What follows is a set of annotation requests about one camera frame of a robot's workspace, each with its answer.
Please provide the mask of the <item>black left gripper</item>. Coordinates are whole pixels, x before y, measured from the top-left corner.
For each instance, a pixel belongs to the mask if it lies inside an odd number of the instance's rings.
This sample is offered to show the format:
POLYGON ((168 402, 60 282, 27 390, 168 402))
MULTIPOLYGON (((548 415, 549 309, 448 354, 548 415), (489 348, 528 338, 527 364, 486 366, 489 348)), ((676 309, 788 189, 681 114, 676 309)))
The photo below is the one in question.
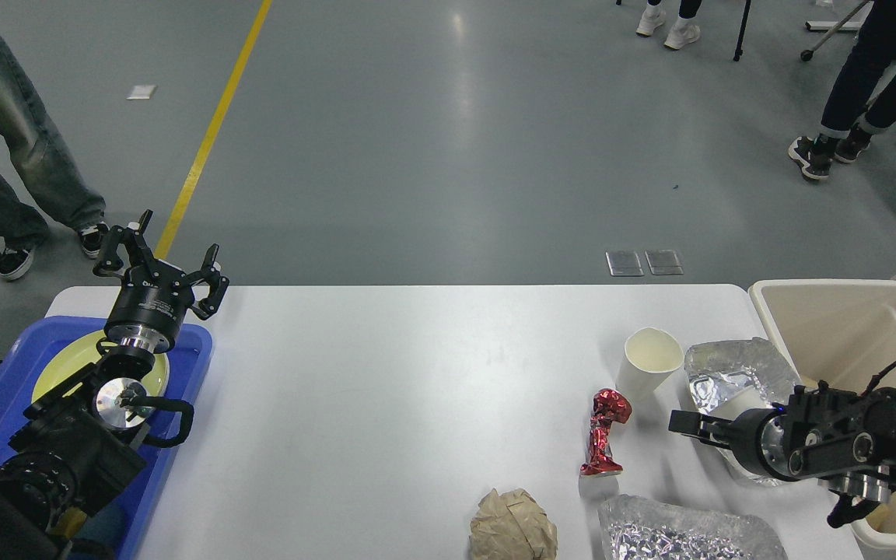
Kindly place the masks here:
POLYGON ((229 278, 217 261, 219 244, 206 250, 201 266, 185 273, 177 266, 159 263, 154 271, 152 248, 145 231, 153 211, 145 210, 127 226, 113 226, 104 235, 93 266, 96 277, 121 277, 121 289, 106 325, 107 340, 127 346, 129 340, 142 340, 152 354, 163 354, 177 344, 190 309, 201 321, 215 315, 229 288, 229 278), (194 288, 206 285, 206 296, 197 298, 194 288))

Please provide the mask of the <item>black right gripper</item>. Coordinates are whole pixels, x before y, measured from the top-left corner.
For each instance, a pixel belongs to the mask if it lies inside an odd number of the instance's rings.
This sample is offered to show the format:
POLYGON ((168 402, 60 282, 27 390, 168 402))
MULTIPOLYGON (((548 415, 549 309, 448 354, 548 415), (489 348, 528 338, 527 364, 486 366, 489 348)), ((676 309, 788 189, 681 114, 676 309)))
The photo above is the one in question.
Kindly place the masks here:
POLYGON ((776 408, 746 410, 736 419, 673 410, 667 429, 718 449, 732 450, 739 465, 758 476, 794 481, 783 449, 782 415, 776 408))

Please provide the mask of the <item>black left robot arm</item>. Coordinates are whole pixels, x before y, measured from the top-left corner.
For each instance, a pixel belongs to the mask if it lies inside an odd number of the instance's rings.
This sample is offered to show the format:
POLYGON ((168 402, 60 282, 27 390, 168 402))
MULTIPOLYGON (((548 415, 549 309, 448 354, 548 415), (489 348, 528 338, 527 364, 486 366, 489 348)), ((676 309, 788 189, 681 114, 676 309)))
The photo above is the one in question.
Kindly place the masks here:
POLYGON ((106 320, 28 327, 0 365, 0 559, 135 555, 193 403, 229 279, 212 245, 196 271, 154 256, 152 212, 103 239, 96 276, 121 281, 106 320))

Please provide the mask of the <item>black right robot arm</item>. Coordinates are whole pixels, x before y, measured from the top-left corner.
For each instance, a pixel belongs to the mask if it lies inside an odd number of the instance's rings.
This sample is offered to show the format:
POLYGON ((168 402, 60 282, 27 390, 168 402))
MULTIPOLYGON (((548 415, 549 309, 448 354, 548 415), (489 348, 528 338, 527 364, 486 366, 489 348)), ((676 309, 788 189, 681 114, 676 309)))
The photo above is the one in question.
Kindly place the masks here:
POLYGON ((896 359, 860 393, 794 387, 785 404, 753 408, 735 419, 675 410, 668 429, 729 450, 740 467, 776 481, 817 479, 837 502, 833 528, 867 517, 896 492, 896 387, 883 386, 896 359))

